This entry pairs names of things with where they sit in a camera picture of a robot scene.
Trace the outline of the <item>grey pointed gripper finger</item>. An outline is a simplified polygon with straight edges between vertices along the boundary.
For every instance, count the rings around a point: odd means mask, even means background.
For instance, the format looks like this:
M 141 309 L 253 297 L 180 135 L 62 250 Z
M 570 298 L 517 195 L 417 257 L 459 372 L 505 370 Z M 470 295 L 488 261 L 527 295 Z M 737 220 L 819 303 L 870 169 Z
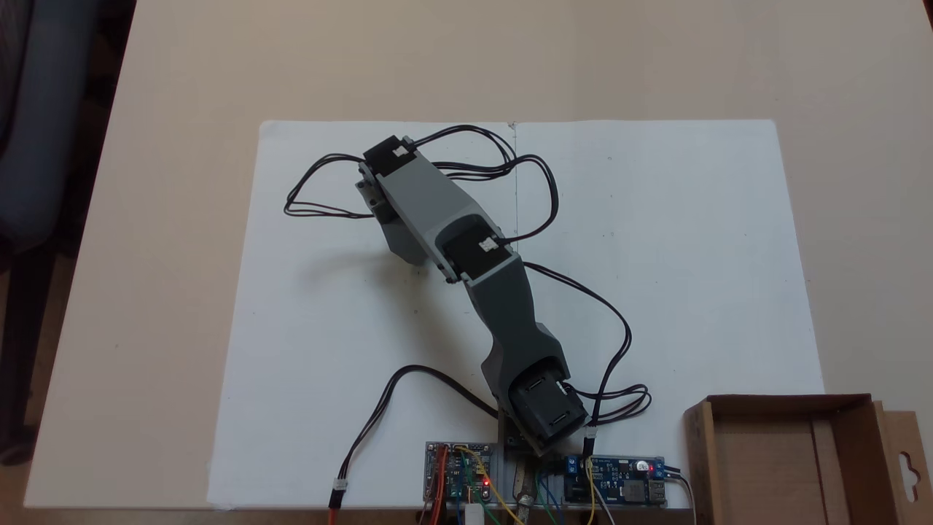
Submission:
M 431 252 L 426 248 L 426 236 L 422 229 L 411 226 L 400 217 L 394 217 L 382 224 L 382 231 L 390 252 L 404 262 L 424 266 L 430 261 Z

